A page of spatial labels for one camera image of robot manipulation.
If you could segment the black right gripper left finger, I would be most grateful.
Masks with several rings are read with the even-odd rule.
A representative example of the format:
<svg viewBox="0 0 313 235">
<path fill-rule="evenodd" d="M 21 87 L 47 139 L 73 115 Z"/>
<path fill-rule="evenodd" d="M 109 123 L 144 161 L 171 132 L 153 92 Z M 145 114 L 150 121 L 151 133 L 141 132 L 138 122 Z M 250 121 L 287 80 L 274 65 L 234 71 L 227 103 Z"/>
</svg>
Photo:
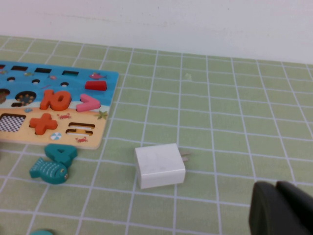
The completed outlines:
<svg viewBox="0 0 313 235">
<path fill-rule="evenodd" d="M 253 186 L 249 228 L 252 235 L 310 235 L 276 185 L 264 181 Z"/>
</svg>

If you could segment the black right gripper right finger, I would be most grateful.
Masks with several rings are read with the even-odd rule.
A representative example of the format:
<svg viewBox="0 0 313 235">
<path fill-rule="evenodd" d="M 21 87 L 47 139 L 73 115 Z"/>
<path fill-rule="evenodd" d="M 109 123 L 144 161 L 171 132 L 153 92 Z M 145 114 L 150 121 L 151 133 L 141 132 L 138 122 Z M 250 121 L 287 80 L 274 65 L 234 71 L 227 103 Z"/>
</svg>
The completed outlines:
<svg viewBox="0 0 313 235">
<path fill-rule="evenodd" d="M 287 181 L 278 181 L 276 188 L 283 195 L 301 224 L 313 234 L 313 197 Z"/>
</svg>

